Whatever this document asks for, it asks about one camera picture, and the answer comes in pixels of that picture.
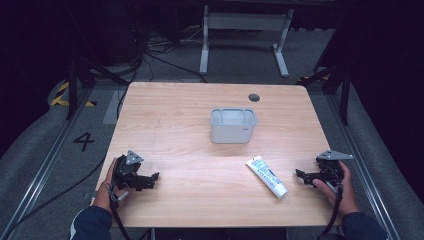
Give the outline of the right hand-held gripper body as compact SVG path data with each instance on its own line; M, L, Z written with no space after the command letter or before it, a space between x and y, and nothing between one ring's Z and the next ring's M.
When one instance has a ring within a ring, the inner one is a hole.
M340 166L342 160L353 160L351 154L341 153L335 150L326 150L316 157L316 163L320 168L320 179L323 182L336 187L344 179L344 172Z

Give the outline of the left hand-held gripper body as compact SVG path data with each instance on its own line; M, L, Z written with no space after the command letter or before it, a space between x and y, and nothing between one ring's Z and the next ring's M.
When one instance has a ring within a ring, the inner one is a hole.
M120 156L115 163L112 183L118 189L135 189L137 183L148 182L144 179L145 176L137 174L142 161L143 158L131 150L129 150L126 155Z

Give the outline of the white toothpaste tube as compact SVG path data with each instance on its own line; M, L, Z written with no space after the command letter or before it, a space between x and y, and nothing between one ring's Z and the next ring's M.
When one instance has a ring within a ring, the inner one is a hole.
M273 173L261 155L246 162L246 165L261 179L268 189L278 198L283 198L288 190L281 180Z

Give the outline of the grey plastic container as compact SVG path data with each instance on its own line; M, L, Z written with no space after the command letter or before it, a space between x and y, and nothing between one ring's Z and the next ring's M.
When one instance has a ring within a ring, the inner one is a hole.
M213 143L245 144L256 126L256 114L248 108L216 108L210 113L210 126Z

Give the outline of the person's left hand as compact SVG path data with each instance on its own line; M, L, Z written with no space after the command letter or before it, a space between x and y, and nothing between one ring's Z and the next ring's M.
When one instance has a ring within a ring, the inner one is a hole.
M110 208L109 191L110 191L110 187L111 187L115 163L116 163L116 158L114 158L112 160L112 163L109 166L106 178L101 183L101 185L100 185L100 187L97 191L95 200L93 202L93 206L103 208L106 211L108 211L109 213L112 212L112 210Z

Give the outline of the person's right hand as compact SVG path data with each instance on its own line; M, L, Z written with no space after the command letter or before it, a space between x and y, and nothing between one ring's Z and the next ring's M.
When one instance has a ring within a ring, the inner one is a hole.
M344 173L344 179L342 180L343 193L338 208L338 213L341 217L344 217L347 214L359 212L359 208L355 200L355 191L350 182L350 170L343 162L340 163L340 166ZM334 193L326 183L319 179L314 179L312 183L328 198L332 205L335 205L337 194Z

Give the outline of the black tripod stand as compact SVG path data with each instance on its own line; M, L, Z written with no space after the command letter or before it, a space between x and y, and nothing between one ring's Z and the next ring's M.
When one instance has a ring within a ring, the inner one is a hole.
M107 70L105 67L81 57L74 58L70 62L68 68L67 80L69 83L69 105L67 120L70 120L78 109L77 81L80 81L84 88L92 88L95 85L94 76L90 72L91 69L96 70L98 73L104 75L106 78L111 79L118 85L128 85L127 81Z
M325 68L310 77L301 77L297 83L302 86L308 86L316 81L327 78L322 87L325 95L334 95L338 88L341 88L339 114L344 125L348 124L347 110L351 83L351 74L345 65L336 65Z

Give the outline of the yellow black floor tape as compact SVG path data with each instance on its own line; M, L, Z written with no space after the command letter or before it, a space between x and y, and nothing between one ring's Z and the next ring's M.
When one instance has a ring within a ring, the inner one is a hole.
M56 92L56 95L54 96L53 100L50 103L51 106L54 106L54 105L68 106L69 105L68 100L62 99L62 97L63 97L65 91L68 89L68 87L69 87L68 81L64 81L61 84L58 91Z

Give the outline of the metal floor rail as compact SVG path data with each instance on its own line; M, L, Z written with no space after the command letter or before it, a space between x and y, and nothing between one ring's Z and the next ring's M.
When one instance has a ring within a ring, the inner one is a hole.
M9 238L13 238L13 232L15 231L15 228L23 221L26 216L30 215L31 210L56 163L57 155L59 154L66 137L69 135L69 132L76 122L80 112L82 111L82 108L89 100L92 92L92 89L85 89L82 90L80 95L77 97L77 103L75 104L76 110L73 116L63 123L47 155L44 157L40 168L38 169L33 180L30 182L25 195L20 201L9 223L6 225L4 232L0 235L0 240L8 240Z
M377 189L372 176L364 162L363 156L360 153L358 146L353 138L353 135L347 125L344 124L339 114L338 103L334 96L328 95L325 97L332 115L337 119L337 125L344 136L350 152L354 156L353 165L358 178L364 188L370 206L377 218L377 221L386 230L389 240L399 240L399 234L393 224L393 221L387 211L387 208L381 198L381 194Z

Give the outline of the grey metal stand frame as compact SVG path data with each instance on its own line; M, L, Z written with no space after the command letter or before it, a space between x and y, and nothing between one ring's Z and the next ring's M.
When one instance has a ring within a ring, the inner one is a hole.
M279 31L279 41L272 45L272 50L277 62L280 75L289 77L289 72L283 56L289 27L293 18L293 9L283 14L256 14L256 13L221 13L212 12L208 6L204 7L202 33L203 43L200 57L199 73L206 75L209 60L209 31L214 30L254 30L254 31Z

